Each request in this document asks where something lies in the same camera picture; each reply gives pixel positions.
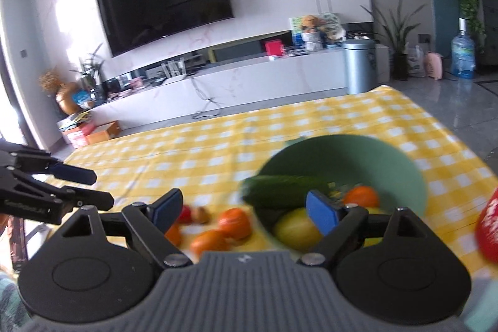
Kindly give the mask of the red cherry tomato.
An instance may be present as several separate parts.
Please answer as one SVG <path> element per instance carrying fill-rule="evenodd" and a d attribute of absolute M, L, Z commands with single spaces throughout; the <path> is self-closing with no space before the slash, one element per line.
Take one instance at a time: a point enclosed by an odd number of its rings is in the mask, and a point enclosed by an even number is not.
<path fill-rule="evenodd" d="M 181 213 L 176 220 L 179 224 L 188 225 L 193 222 L 192 220 L 192 209 L 189 205 L 184 204 L 181 209 Z"/>

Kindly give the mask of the orange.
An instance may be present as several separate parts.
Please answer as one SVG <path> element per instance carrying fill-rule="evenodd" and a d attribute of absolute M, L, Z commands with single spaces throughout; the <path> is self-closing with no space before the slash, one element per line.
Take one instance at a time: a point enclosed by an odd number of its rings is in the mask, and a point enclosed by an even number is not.
<path fill-rule="evenodd" d="M 376 190 L 371 186 L 358 185 L 344 195 L 343 203 L 344 205 L 356 204 L 365 208 L 378 208 L 380 206 L 380 198 Z"/>
<path fill-rule="evenodd" d="M 226 238 L 236 241 L 251 236 L 251 222 L 244 210 L 241 208 L 230 208 L 218 216 L 218 229 Z"/>
<path fill-rule="evenodd" d="M 190 244 L 190 250 L 199 259 L 204 252 L 229 251 L 230 244 L 220 230 L 211 229 L 198 234 Z"/>
<path fill-rule="evenodd" d="M 182 243 L 181 227 L 178 223 L 173 223 L 165 232 L 165 238 L 176 247 L 180 247 Z"/>

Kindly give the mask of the yellow-green pear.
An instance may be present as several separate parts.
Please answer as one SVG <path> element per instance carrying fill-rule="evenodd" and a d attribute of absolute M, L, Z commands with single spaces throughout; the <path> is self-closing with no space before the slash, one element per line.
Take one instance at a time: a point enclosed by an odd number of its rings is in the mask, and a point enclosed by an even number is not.
<path fill-rule="evenodd" d="M 365 227 L 364 247 L 375 246 L 382 242 L 390 215 L 379 207 L 367 207 L 369 216 Z"/>
<path fill-rule="evenodd" d="M 274 237 L 287 248 L 306 253 L 322 240 L 313 221 L 307 215 L 305 208 L 298 208 L 277 221 L 274 226 Z"/>

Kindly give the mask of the brown longan fruit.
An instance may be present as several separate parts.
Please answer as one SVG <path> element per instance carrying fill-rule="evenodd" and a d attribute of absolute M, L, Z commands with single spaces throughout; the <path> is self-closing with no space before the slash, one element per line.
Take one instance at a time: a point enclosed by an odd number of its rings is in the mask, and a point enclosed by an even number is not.
<path fill-rule="evenodd" d="M 192 208 L 192 221 L 199 225 L 208 224 L 211 221 L 211 214 L 205 206 L 194 206 Z"/>

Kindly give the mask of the green cucumber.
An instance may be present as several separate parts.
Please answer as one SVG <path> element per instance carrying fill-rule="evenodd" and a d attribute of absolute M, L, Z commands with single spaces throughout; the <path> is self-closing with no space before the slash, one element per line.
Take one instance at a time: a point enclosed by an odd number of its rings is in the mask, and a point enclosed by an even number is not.
<path fill-rule="evenodd" d="M 256 175 L 242 181 L 239 192 L 244 203 L 262 209 L 300 208 L 311 190 L 331 191 L 327 180 L 307 175 Z"/>

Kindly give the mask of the pink cardboard box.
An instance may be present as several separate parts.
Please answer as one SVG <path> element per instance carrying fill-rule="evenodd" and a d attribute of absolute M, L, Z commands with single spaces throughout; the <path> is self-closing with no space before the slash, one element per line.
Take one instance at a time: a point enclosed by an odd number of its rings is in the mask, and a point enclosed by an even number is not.
<path fill-rule="evenodd" d="M 91 134 L 96 128 L 94 122 L 83 123 L 75 128 L 63 131 L 63 136 L 69 141 L 69 143 L 75 148 L 86 147 L 89 145 L 87 136 Z"/>

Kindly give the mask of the green colander bowl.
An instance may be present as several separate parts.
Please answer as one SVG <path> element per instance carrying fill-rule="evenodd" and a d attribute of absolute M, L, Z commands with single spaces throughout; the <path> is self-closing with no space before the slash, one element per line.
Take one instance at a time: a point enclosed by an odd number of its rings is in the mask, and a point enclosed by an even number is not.
<path fill-rule="evenodd" d="M 326 196 L 336 201 L 343 200 L 355 186 L 371 186 L 379 195 L 379 208 L 386 213 L 407 206 L 422 217 L 427 209 L 427 186 L 415 163 L 399 149 L 373 137 L 339 134 L 297 140 L 271 157 L 256 175 L 316 176 L 330 183 L 332 189 Z M 281 244 L 273 233 L 277 221 L 298 208 L 252 208 L 281 249 L 303 254 Z"/>

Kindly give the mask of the golden gourd ornament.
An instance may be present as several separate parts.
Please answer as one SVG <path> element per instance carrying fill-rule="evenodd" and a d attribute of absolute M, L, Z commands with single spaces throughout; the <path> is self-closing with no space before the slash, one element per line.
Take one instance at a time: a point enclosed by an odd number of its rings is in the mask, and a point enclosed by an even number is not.
<path fill-rule="evenodd" d="M 73 96 L 80 90 L 76 82 L 62 83 L 56 94 L 56 101 L 61 110 L 67 115 L 73 115 L 82 109 L 73 100 Z"/>

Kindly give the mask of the yellow checkered tablecloth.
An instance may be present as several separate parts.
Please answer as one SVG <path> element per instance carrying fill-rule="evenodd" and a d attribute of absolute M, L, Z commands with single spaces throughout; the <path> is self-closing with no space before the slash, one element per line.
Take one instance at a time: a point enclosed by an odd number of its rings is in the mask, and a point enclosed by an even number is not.
<path fill-rule="evenodd" d="M 120 137 L 75 150 L 68 163 L 97 174 L 116 208 L 179 188 L 219 212 L 240 204 L 239 183 L 300 137 L 357 134 L 406 153 L 428 186 L 425 220 L 476 277 L 496 277 L 474 238 L 497 179 L 432 115 L 388 86 Z"/>

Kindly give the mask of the white router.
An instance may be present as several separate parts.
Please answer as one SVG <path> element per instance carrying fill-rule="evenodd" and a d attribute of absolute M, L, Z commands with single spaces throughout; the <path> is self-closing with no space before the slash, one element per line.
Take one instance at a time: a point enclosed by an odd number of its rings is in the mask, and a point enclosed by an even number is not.
<path fill-rule="evenodd" d="M 179 82 L 186 78 L 186 66 L 183 57 L 162 62 L 161 68 L 166 78 L 163 84 Z"/>

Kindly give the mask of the silver trash can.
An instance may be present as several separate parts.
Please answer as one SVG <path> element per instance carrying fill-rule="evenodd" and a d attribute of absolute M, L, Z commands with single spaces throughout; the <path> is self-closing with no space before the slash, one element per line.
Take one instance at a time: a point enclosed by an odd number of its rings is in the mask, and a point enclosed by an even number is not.
<path fill-rule="evenodd" d="M 343 43 L 348 94 L 362 94 L 377 86 L 376 43 L 351 39 Z"/>

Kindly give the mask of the teddy bear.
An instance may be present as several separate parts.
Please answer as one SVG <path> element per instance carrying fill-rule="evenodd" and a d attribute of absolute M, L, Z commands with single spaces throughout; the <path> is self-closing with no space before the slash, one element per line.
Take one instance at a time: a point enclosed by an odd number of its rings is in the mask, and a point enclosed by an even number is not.
<path fill-rule="evenodd" d="M 301 38 L 308 52 L 322 50 L 321 20 L 314 15 L 306 15 L 300 19 Z"/>

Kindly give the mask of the potted plant by cabinet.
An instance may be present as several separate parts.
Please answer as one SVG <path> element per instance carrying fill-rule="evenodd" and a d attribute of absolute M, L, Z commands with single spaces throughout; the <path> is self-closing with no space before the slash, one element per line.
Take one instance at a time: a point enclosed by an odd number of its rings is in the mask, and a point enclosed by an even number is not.
<path fill-rule="evenodd" d="M 392 76 L 396 80 L 406 81 L 409 77 L 409 57 L 407 52 L 409 34 L 420 26 L 420 23 L 413 24 L 412 18 L 421 12 L 426 5 L 421 4 L 409 13 L 403 13 L 403 0 L 397 1 L 397 7 L 390 9 L 387 13 L 377 6 L 371 9 L 361 5 L 362 9 L 369 13 L 375 22 L 380 24 L 385 37 L 392 51 Z"/>

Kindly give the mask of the blue water bottle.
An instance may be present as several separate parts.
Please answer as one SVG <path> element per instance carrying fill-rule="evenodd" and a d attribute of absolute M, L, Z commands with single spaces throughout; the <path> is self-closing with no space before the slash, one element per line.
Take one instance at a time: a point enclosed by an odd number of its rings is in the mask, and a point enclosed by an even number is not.
<path fill-rule="evenodd" d="M 452 40 L 451 73 L 459 78 L 473 79 L 475 68 L 475 45 L 467 32 L 467 21 L 459 18 L 458 35 Z"/>

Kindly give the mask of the dark drawer cabinet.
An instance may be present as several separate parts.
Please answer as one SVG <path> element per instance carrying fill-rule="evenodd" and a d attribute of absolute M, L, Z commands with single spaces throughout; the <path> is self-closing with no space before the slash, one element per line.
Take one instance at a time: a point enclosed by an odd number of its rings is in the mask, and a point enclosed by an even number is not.
<path fill-rule="evenodd" d="M 479 0 L 479 21 L 484 33 L 479 38 L 482 51 L 479 64 L 485 67 L 497 66 L 497 0 Z"/>

